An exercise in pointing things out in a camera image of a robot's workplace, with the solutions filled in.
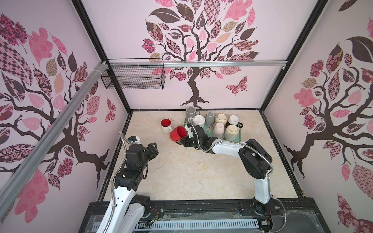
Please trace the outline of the pale pink mug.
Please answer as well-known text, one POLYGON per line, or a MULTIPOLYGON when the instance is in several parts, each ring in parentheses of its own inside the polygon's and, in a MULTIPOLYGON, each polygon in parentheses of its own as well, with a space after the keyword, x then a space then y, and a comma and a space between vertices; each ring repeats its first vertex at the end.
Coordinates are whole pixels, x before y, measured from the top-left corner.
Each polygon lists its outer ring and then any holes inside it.
POLYGON ((224 136, 225 126, 222 122, 217 122, 214 124, 213 136, 217 138, 222 138, 224 136))

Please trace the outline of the white mug red inside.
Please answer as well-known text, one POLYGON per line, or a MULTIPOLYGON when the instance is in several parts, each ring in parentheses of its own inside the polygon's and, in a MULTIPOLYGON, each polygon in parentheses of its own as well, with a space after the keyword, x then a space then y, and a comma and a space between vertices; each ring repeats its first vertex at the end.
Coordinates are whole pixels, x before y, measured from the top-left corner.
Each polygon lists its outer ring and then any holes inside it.
POLYGON ((165 134, 169 134, 172 130, 172 121, 169 118, 162 119, 160 121, 161 131, 165 134))

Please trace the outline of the red mug black handle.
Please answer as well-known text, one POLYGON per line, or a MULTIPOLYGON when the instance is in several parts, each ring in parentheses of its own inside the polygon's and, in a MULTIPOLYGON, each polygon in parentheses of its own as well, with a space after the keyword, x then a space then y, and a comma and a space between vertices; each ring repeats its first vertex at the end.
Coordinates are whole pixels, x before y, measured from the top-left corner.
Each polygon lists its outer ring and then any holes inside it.
POLYGON ((170 132, 170 139, 173 142, 179 142, 182 138, 187 136, 187 131, 184 126, 177 126, 170 132))

